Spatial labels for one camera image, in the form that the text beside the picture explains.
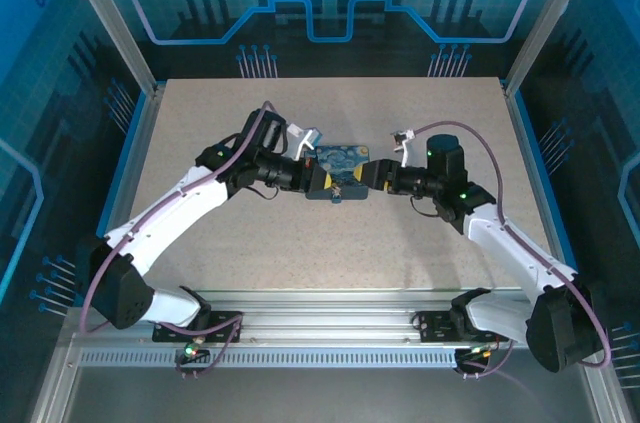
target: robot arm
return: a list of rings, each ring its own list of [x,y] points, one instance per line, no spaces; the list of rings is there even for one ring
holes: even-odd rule
[[[317,191],[331,185],[325,170],[315,160],[303,157],[305,149],[313,149],[320,139],[318,130],[287,125],[268,111],[240,157],[213,178],[213,173],[240,151],[258,115],[259,110],[251,113],[242,132],[227,139],[235,140],[231,148],[225,146],[225,140],[206,148],[196,165],[149,209],[111,230],[105,238],[90,237],[81,243],[76,290],[83,296],[98,268],[112,250],[119,249],[91,301],[116,328],[127,328],[139,320],[171,323],[190,330],[207,328],[210,307],[193,291],[184,287],[154,289],[145,283],[143,277],[157,258],[202,216],[255,181],[296,192]],[[276,153],[281,139],[283,151]]]
[[[522,287],[529,303],[505,300],[481,288],[454,299],[450,314],[461,338],[490,331],[526,343],[542,366],[554,372],[602,349],[584,308],[558,274],[592,307],[594,287],[501,218],[495,198],[468,180],[455,136],[436,135],[427,141],[426,168],[408,166],[405,159],[377,160],[356,169],[355,176],[389,194],[432,198],[442,220],[491,255]]]

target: speckled tabletop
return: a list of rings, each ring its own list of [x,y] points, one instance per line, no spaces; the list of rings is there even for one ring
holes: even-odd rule
[[[507,215],[548,248],[495,78],[170,80],[132,214],[175,185],[205,147],[239,131],[264,100],[288,121],[319,128],[322,144],[366,145],[372,160],[398,158],[392,131],[444,119],[473,126],[501,165]],[[495,193],[483,148],[464,130],[445,131],[460,138],[470,179]],[[425,141],[421,135],[414,144],[424,148]],[[418,205],[432,209],[426,200]],[[382,192],[338,205],[302,194],[264,201],[240,192],[174,242],[147,278],[201,290],[515,286],[451,226],[416,214],[406,197]]]

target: glass panel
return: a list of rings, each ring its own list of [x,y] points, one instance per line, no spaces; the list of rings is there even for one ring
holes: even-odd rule
[[[0,8],[0,419],[24,421],[139,89],[87,0]]]
[[[505,76],[544,1],[116,0],[160,79]]]
[[[606,285],[638,409],[640,0],[571,0],[521,91],[578,267]]]

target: yellow part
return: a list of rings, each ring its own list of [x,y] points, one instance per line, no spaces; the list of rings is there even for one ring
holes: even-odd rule
[[[353,170],[353,176],[356,177],[356,180],[360,181],[360,178],[362,178],[362,165],[356,166],[356,169]]]

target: black mounting plate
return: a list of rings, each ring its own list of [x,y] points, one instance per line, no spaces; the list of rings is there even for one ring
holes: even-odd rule
[[[241,315],[242,313],[239,311],[212,311],[209,315],[209,324],[207,328],[211,328],[212,326],[219,325],[224,323],[225,321],[233,318],[234,316]],[[223,328],[220,331],[216,331],[215,333],[210,333],[206,336],[205,343],[225,343],[231,334],[231,329],[233,328],[233,324]],[[235,336],[231,340],[231,343],[237,343],[240,341],[240,332],[242,331],[242,327],[238,328]],[[168,330],[162,325],[155,325],[153,328],[153,335],[151,336],[151,340],[155,343],[191,343],[193,341],[193,336],[181,335],[179,333],[175,333],[171,330]]]
[[[420,332],[421,343],[456,342],[491,343],[497,339],[507,341],[504,336],[490,331],[478,331],[474,335],[460,338],[448,311],[418,311],[411,318],[411,324]]]

